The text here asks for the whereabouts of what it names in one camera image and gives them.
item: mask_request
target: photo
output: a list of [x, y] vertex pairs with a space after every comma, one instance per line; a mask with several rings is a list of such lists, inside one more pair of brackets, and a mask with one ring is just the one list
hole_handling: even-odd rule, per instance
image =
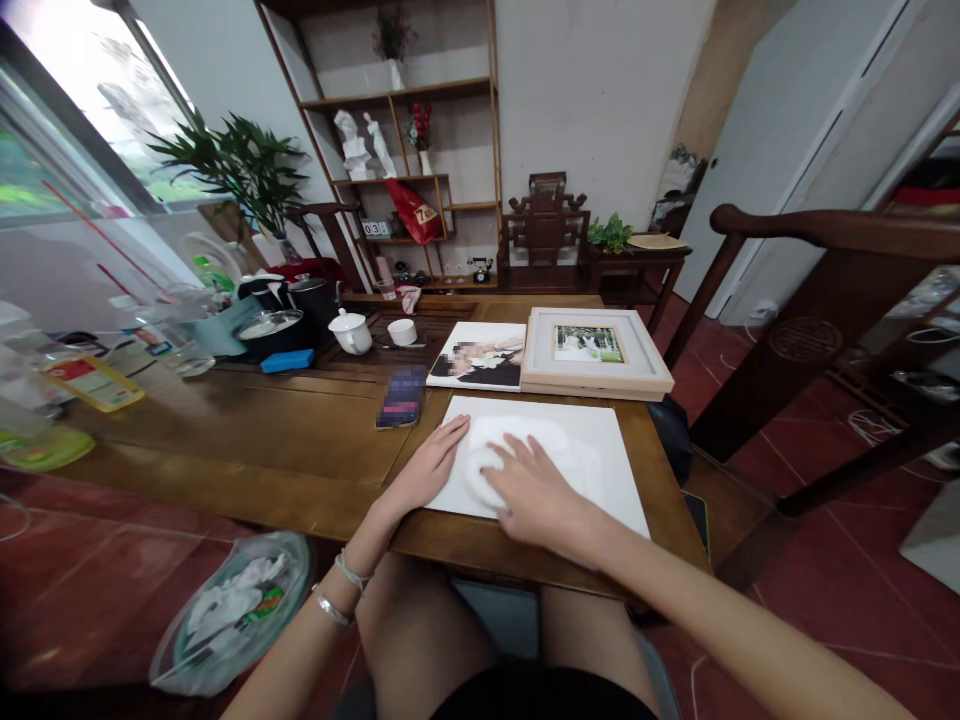
[[625, 362], [613, 327], [554, 325], [553, 359], [570, 362]]
[[519, 392], [526, 326], [457, 323], [427, 376], [427, 385]]

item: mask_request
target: side table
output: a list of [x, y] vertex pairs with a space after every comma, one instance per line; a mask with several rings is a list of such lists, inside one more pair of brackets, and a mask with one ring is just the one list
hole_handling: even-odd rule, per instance
[[[591, 295], [600, 295], [604, 303], [627, 305], [653, 305], [653, 315], [647, 323], [647, 330], [652, 335], [660, 324], [667, 301], [673, 292], [673, 286], [683, 269], [683, 263], [693, 249], [690, 247], [671, 248], [669, 250], [643, 250], [628, 245], [619, 255], [606, 255], [593, 245], [587, 245], [582, 256], [584, 274], [587, 283], [585, 292]], [[611, 291], [601, 291], [600, 285], [605, 275], [615, 271], [632, 270], [631, 275], [621, 275], [622, 280], [618, 287]], [[657, 292], [646, 281], [647, 271], [651, 270], [659, 275], [666, 271], [667, 276], [663, 286]]]

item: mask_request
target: door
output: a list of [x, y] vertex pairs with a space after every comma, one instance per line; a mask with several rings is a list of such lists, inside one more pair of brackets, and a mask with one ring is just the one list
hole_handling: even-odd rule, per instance
[[[824, 143], [908, 2], [797, 0], [757, 43], [681, 239], [693, 248], [675, 291], [693, 299], [723, 236], [710, 213], [723, 203], [775, 215]], [[762, 241], [748, 240], [707, 307], [716, 318]]]

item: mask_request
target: black shorts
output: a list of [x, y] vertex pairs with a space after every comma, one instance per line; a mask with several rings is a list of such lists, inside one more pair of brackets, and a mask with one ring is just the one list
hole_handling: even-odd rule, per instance
[[591, 717], [656, 720], [639, 698], [606, 678], [536, 663], [484, 670], [457, 688], [433, 720]]

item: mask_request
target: hand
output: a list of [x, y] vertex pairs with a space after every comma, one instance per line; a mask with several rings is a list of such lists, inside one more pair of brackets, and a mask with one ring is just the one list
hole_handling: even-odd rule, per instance
[[603, 511], [570, 487], [532, 435], [527, 438], [529, 448], [513, 435], [503, 439], [513, 454], [487, 443], [503, 458], [503, 470], [481, 470], [507, 504], [497, 511], [500, 525], [514, 540], [578, 556], [580, 539], [585, 537], [581, 530]]
[[428, 504], [446, 485], [457, 455], [457, 443], [469, 429], [470, 416], [457, 415], [434, 430], [417, 448], [406, 467], [384, 492], [384, 497], [396, 503], [401, 515]]

